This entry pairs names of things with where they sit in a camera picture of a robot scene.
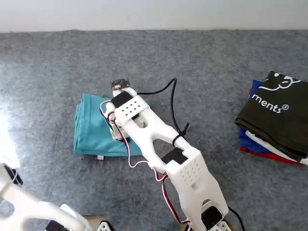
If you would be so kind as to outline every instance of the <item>folded t-shirt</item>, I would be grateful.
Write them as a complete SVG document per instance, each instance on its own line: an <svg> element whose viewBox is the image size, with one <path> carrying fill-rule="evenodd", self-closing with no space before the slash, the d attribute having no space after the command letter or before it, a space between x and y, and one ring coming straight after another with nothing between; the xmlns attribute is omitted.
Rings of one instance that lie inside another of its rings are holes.
<svg viewBox="0 0 308 231"><path fill-rule="evenodd" d="M307 99L308 83L271 71L235 123L300 161L308 153Z"/></svg>

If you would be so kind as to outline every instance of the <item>white logo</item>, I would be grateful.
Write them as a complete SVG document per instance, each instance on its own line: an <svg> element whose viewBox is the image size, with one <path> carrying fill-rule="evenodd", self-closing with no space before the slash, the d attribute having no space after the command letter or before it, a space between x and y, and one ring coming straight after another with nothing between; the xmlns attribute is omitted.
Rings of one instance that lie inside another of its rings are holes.
<svg viewBox="0 0 308 231"><path fill-rule="evenodd" d="M266 87L259 87L259 88L274 91L274 90L278 90L278 89L286 89L286 88L290 87L292 84L300 82L300 80L294 80L292 77L289 77L289 76L285 76L283 79L285 79L285 81L283 81L281 84L278 84L278 87L276 87L274 89L266 88Z"/></svg>
<svg viewBox="0 0 308 231"><path fill-rule="evenodd" d="M282 105L282 109L283 110L288 110L289 109L289 105L287 105L287 104Z"/></svg>
<svg viewBox="0 0 308 231"><path fill-rule="evenodd" d="M262 98L256 94L254 94L251 98L261 104L261 106L268 108L270 111L276 112L278 114L281 113L281 110L289 109L289 105L287 104L282 105L282 107L280 108L277 104L273 105L265 100L262 100Z"/></svg>

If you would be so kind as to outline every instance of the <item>stack of folded clothes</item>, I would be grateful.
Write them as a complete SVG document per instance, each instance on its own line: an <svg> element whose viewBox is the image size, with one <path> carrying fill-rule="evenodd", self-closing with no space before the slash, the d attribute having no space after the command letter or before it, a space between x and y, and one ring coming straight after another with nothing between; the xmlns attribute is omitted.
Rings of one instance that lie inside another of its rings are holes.
<svg viewBox="0 0 308 231"><path fill-rule="evenodd" d="M308 83L271 71L235 119L241 150L308 165Z"/></svg>

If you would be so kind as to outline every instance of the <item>white fabric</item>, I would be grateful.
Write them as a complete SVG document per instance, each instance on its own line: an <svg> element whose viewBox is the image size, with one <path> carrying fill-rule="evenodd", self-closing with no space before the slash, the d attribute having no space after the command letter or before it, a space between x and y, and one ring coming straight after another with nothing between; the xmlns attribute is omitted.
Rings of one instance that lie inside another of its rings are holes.
<svg viewBox="0 0 308 231"><path fill-rule="evenodd" d="M252 134L250 131L246 131L246 136L248 136L250 139L252 139L254 142L257 142L258 144L260 144L261 146L265 147L267 150L271 151L272 153L278 155L278 156L281 156L282 158L284 159L287 159L287 160L291 160L291 161L294 161L294 162L297 162L295 161L294 159L291 159L290 157L288 157L286 154L282 153L281 151L279 151L277 148L273 147L272 145L270 145L269 143L265 142L264 140L258 138L255 136L255 134ZM300 163L301 164L304 164L304 165L308 165L308 158L306 159L301 159L300 160Z"/></svg>

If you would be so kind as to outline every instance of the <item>gray carpet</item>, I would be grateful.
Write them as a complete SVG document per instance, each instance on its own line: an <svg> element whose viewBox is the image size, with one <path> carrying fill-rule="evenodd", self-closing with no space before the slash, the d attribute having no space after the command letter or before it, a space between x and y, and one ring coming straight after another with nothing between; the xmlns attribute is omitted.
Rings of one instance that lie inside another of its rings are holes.
<svg viewBox="0 0 308 231"><path fill-rule="evenodd" d="M175 112L246 229L308 225L308 167L239 151L234 118L252 79L270 70L308 80L308 31L66 31L0 35L0 113L21 162L24 188L82 214L106 214L117 231L176 231L161 185L126 158L73 154L75 106L83 93L110 95L128 77L154 91L177 77ZM170 90L151 96L172 124ZM166 150L156 144L160 155ZM172 201L179 208L169 185ZM240 230L233 214L226 217ZM32 221L29 230L43 230Z"/></svg>

